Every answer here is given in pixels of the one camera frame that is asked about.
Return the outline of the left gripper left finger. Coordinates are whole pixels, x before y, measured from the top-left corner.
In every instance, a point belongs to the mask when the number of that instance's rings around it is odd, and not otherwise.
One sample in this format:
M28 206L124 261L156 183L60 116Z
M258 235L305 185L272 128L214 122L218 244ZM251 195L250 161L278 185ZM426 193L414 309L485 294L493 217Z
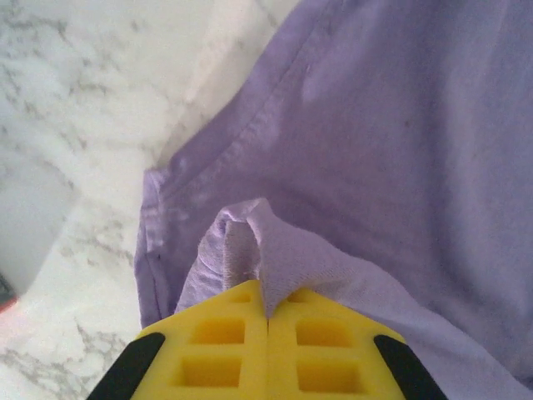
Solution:
M91 399L263 399L267 322L249 280L145 327Z

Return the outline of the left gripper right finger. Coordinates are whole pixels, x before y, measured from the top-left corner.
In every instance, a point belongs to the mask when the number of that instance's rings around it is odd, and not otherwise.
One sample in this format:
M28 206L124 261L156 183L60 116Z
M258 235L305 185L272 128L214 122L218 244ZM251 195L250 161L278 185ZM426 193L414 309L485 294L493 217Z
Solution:
M443 399L406 340L310 289L267 324L270 399Z

